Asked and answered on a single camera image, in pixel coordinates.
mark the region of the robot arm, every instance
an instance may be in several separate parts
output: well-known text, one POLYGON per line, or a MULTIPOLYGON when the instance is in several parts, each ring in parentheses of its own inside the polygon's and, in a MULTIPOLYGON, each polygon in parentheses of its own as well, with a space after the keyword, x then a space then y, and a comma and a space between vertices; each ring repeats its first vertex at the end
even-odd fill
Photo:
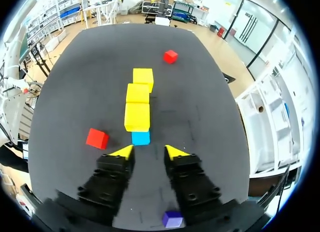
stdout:
POLYGON ((38 0, 26 0, 3 36, 7 51, 0 83, 0 147, 5 143, 16 144, 18 141, 19 124, 30 88, 25 80, 19 80, 20 50, 26 35, 23 21, 37 2, 38 0))

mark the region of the cable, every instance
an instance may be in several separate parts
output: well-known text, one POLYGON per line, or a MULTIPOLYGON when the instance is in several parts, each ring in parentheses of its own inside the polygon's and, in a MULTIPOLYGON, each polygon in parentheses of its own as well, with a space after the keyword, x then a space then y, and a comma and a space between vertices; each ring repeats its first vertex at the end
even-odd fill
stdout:
POLYGON ((12 89, 14 89, 14 88, 15 88, 15 87, 11 87, 11 88, 5 89, 5 90, 3 91, 3 93, 8 92, 8 91, 10 91, 10 90, 12 90, 12 89))
POLYGON ((5 134, 5 136, 7 137, 7 139, 9 140, 9 142, 6 144, 8 144, 9 146, 12 146, 16 150, 20 151, 21 149, 11 141, 9 134, 7 133, 7 131, 5 130, 5 128, 3 127, 3 125, 1 123, 0 123, 0 128, 1 128, 2 132, 5 134))
POLYGON ((47 51, 47 48, 45 47, 45 45, 43 45, 41 42, 39 42, 40 43, 40 50, 41 50, 41 46, 43 46, 44 47, 44 49, 45 49, 45 52, 47 53, 47 55, 48 55, 48 58, 49 58, 49 61, 50 61, 50 63, 52 64, 52 66, 54 65, 53 63, 52 63, 52 61, 51 61, 51 58, 50 58, 50 55, 49 55, 49 52, 47 51))
POLYGON ((285 185, 287 183, 288 176, 289 176, 289 172, 286 173, 283 185, 282 185, 281 190, 280 190, 280 197, 279 197, 279 202, 278 202, 278 206, 277 206, 277 209, 276 209, 276 214, 279 212, 279 209, 280 209, 281 197, 282 197, 282 193, 283 193, 283 191, 285 189, 285 185))

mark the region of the table surface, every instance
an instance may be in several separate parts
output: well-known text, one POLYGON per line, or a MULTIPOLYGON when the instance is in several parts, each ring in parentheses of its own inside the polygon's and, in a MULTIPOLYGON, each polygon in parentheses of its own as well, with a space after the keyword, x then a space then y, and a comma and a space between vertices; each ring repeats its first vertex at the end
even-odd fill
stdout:
POLYGON ((178 208, 165 173, 164 145, 197 154, 222 202, 248 197, 249 152, 235 100, 200 40, 190 31, 122 24, 81 31, 54 65, 38 99, 29 140, 33 192, 56 189, 77 198, 103 153, 131 144, 124 127, 133 68, 153 68, 151 143, 135 147, 135 168, 114 227, 163 229, 163 213, 178 208), (163 61, 167 50, 179 54, 163 61), (90 128, 111 137, 107 149, 86 145, 90 128))

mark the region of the red block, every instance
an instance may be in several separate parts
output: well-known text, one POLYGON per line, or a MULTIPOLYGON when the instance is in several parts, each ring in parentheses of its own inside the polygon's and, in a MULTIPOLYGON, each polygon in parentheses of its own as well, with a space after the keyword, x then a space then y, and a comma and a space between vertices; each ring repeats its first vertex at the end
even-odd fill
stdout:
POLYGON ((91 128, 88 137, 86 138, 86 144, 99 149, 106 149, 108 140, 109 135, 102 131, 91 128))
POLYGON ((164 53, 164 57, 163 59, 169 63, 169 64, 172 64, 174 63, 177 59, 178 59, 178 53, 172 51, 172 50, 169 50, 167 52, 164 53))

